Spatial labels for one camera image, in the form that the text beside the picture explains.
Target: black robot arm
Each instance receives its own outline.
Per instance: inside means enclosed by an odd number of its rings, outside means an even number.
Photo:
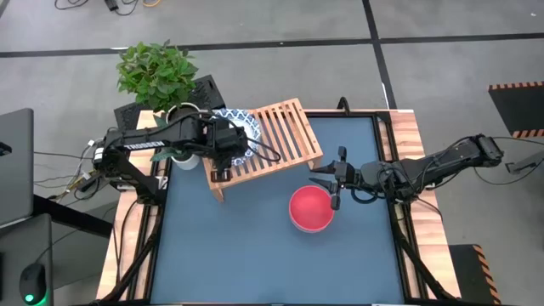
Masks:
[[[160,190],[158,179],[141,173],[128,161],[127,153],[162,147],[210,158],[214,166],[212,181],[225,182],[231,179],[232,159],[244,156],[248,145],[243,127],[220,117],[212,118],[209,113],[190,113],[165,127],[109,130],[94,152],[93,165],[113,183],[132,185],[138,203],[160,204],[166,194]]]
[[[338,154],[340,161],[312,170],[314,173],[334,174],[335,181],[311,178],[332,194],[331,207],[334,210],[340,208],[341,189],[351,190],[352,197],[363,204],[384,197],[413,201],[425,186],[438,185],[468,167],[495,167],[503,156],[495,141],[482,134],[460,139],[441,152],[417,160],[373,161],[360,169],[346,162],[346,148],[340,147]],[[357,191],[364,191],[370,198],[359,198]]]

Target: wooden dish rack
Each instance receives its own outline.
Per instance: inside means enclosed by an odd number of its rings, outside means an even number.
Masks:
[[[320,166],[323,152],[298,99],[290,99],[249,112],[258,120],[261,127],[261,142],[279,152],[281,160],[270,162],[253,155],[243,165],[230,169],[232,179],[229,182],[214,183],[210,175],[213,170],[212,161],[204,158],[202,162],[206,169],[207,182],[213,195],[220,202],[224,201],[223,189],[227,187],[305,162],[310,168]],[[262,146],[259,146],[258,153],[272,158],[272,154]]]

